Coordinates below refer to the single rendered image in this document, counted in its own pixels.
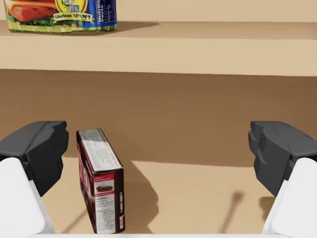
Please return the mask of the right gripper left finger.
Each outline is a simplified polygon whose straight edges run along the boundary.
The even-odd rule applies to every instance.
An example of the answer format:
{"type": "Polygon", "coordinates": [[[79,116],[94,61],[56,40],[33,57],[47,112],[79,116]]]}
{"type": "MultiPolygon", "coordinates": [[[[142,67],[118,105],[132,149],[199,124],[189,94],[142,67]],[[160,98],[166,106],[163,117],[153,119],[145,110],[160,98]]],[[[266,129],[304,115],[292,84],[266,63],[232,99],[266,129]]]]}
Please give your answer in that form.
{"type": "Polygon", "coordinates": [[[0,141],[0,235],[53,234],[42,196],[60,179],[65,121],[28,124],[0,141]]]}

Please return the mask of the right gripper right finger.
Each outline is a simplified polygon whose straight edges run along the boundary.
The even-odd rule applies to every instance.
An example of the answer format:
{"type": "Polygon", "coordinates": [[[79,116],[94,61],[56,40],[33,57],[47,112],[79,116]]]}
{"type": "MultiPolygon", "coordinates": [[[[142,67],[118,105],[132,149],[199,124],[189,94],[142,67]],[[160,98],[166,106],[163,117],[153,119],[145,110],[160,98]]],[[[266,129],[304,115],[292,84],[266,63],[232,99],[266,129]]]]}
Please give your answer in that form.
{"type": "Polygon", "coordinates": [[[264,235],[317,235],[317,139],[280,121],[252,121],[258,181],[275,201],[264,235]]]}

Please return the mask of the green and blue rectangular can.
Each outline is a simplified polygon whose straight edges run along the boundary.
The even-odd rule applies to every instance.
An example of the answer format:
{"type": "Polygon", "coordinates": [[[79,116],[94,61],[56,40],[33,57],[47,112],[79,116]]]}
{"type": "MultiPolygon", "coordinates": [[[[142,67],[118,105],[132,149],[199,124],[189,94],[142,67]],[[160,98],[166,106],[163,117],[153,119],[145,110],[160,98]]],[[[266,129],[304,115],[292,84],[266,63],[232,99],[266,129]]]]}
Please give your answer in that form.
{"type": "Polygon", "coordinates": [[[10,31],[41,33],[116,30],[116,0],[3,0],[10,31]]]}

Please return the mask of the brown and red carton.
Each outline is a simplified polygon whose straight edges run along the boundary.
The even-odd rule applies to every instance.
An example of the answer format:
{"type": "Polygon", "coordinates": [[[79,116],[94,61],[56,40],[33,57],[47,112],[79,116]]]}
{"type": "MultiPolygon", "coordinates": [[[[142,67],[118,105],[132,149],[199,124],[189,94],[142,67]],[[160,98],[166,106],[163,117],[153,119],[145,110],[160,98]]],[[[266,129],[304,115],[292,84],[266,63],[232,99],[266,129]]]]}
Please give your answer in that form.
{"type": "Polygon", "coordinates": [[[124,166],[102,129],[76,132],[80,188],[96,234],[125,230],[124,166]]]}

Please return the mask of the pale wooden shelf unit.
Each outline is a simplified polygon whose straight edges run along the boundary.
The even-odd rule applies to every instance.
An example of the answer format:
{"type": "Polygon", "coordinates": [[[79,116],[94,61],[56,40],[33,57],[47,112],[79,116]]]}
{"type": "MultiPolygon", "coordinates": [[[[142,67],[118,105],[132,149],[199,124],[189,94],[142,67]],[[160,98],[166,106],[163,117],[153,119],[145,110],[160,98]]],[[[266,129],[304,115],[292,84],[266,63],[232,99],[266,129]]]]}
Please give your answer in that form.
{"type": "Polygon", "coordinates": [[[69,132],[43,197],[57,233],[93,232],[76,132],[101,128],[124,165],[128,234],[259,234],[274,197],[248,131],[317,139],[317,0],[117,0],[115,32],[9,32],[0,0],[0,139],[40,120],[69,132]]]}

